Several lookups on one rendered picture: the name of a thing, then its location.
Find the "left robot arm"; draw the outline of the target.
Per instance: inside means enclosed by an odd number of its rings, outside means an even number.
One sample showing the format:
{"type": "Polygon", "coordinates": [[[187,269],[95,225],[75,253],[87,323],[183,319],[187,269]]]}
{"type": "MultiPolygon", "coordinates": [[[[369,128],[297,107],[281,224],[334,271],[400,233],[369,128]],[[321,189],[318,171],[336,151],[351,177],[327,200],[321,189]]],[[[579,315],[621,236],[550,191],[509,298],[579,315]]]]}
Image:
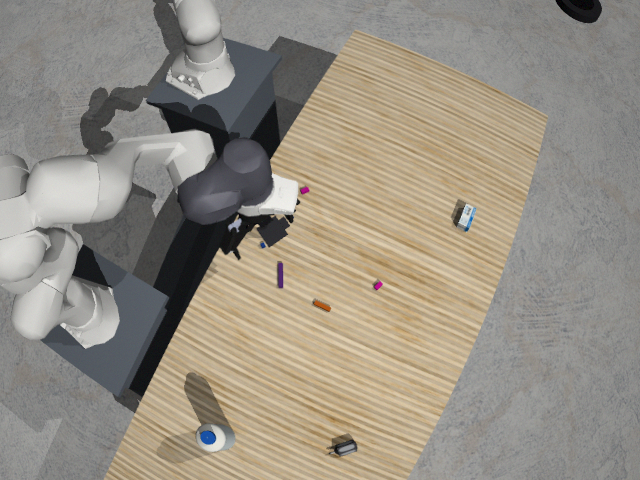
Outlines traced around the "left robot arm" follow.
{"type": "Polygon", "coordinates": [[[235,71],[224,45],[215,0],[172,2],[186,49],[176,57],[166,82],[197,100],[222,91],[232,82],[235,71]]]}

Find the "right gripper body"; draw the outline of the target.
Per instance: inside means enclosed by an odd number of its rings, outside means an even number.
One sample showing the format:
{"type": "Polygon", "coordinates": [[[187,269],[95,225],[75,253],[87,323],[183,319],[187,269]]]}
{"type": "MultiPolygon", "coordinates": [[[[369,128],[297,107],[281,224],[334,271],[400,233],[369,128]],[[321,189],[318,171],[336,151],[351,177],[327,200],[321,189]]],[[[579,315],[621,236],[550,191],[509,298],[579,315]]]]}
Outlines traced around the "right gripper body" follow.
{"type": "Polygon", "coordinates": [[[252,224],[261,223],[261,222],[265,221],[266,219],[268,219],[269,216],[271,215],[271,214],[266,214],[266,215],[261,214],[259,216],[246,216],[246,215],[243,215],[243,214],[240,214],[240,213],[238,213],[238,214],[239,214],[238,219],[242,220],[242,222],[241,222],[242,226],[248,226],[251,223],[252,224]]]}

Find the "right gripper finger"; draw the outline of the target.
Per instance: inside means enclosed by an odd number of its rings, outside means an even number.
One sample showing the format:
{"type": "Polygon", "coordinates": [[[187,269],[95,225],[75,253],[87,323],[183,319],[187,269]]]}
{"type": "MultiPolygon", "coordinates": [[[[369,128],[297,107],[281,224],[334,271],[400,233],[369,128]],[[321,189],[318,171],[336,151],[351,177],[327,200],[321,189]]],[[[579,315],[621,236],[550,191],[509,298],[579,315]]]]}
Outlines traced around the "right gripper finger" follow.
{"type": "Polygon", "coordinates": [[[226,230],[224,232],[224,235],[219,245],[220,249],[223,251],[225,255],[227,255],[228,253],[232,253],[233,251],[234,255],[238,260],[241,259],[239,251],[237,249],[238,245],[241,243],[241,241],[243,240],[247,232],[251,232],[254,226],[257,225],[257,223],[256,224],[251,223],[249,226],[242,226],[241,222],[242,220],[238,219],[234,223],[231,221],[228,221],[226,223],[226,230]]]}
{"type": "MultiPolygon", "coordinates": [[[[297,204],[296,204],[296,205],[299,205],[299,204],[300,204],[300,201],[299,201],[299,199],[297,198],[297,204]]],[[[293,214],[292,214],[292,215],[284,215],[284,216],[288,219],[288,221],[289,221],[290,223],[293,223],[293,222],[294,222],[294,221],[293,221],[293,214]]]]}

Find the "orange rod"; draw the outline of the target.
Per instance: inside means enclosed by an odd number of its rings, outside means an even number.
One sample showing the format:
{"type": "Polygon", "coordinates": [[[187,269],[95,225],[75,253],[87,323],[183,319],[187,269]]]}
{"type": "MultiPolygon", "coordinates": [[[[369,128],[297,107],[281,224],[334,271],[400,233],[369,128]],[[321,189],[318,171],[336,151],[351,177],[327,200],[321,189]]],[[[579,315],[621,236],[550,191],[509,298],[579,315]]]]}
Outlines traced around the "orange rod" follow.
{"type": "Polygon", "coordinates": [[[327,305],[325,305],[323,303],[320,303],[318,301],[315,301],[314,305],[319,307],[319,308],[321,308],[321,309],[324,309],[324,310],[326,310],[328,312],[331,310],[331,307],[329,307],[329,306],[327,306],[327,305]]]}

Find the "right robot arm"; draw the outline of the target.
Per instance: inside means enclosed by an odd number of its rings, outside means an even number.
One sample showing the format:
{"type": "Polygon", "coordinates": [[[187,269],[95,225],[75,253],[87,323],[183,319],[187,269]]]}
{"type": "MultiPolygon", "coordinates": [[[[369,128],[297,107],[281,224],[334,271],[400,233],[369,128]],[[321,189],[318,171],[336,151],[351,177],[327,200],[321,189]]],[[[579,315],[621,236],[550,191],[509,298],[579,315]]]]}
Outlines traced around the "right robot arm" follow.
{"type": "Polygon", "coordinates": [[[264,148],[245,137],[227,143],[219,158],[210,134],[197,129],[124,138],[98,154],[41,160],[31,173],[18,155],[0,155],[0,286],[16,294],[10,321],[20,335],[40,340],[60,324],[85,349],[114,337],[113,289],[72,275],[77,241],[52,226],[115,217],[135,167],[160,163],[190,221],[294,213],[298,182],[273,174],[264,148]]]}

